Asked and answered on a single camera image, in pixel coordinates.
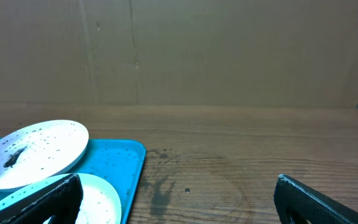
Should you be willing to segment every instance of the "black object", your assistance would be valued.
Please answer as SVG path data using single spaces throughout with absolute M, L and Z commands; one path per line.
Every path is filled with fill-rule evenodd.
M 44 187 L 0 211 L 3 224 L 74 224 L 80 211 L 83 189 L 78 174 L 66 177 Z
M 282 224 L 358 223 L 358 213 L 301 182 L 280 174 L 274 204 Z

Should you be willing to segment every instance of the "cardboard wall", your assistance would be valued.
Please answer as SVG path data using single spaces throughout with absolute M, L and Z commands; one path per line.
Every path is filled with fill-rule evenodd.
M 0 102 L 357 100 L 358 1 L 0 0 Z

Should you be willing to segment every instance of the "wooden table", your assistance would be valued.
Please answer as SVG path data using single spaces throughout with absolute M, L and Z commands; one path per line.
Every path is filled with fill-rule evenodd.
M 145 145 L 129 223 L 279 223 L 279 174 L 358 211 L 358 110 L 0 104 L 0 136 L 49 119 Z

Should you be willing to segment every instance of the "white plate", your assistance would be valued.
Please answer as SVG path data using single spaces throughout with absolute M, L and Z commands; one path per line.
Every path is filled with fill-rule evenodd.
M 0 210 L 60 180 L 67 174 L 49 177 L 41 182 L 28 185 L 0 201 Z M 84 197 L 75 223 L 120 223 L 121 202 L 109 182 L 91 174 L 78 174 Z
M 88 138 L 82 124 L 67 120 L 33 124 L 2 138 L 0 190 L 15 191 L 68 171 L 81 159 Z M 7 163 L 22 149 L 15 164 Z

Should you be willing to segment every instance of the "speckled plate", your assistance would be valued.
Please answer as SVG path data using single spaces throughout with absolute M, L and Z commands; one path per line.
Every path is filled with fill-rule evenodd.
M 60 180 L 66 175 L 49 177 L 10 194 L 0 201 L 0 210 Z M 78 175 L 81 179 L 84 197 L 75 223 L 120 223 L 121 202 L 114 187 L 95 175 Z
M 62 174 L 82 157 L 88 131 L 75 121 L 46 121 L 22 128 L 0 140 L 0 190 Z

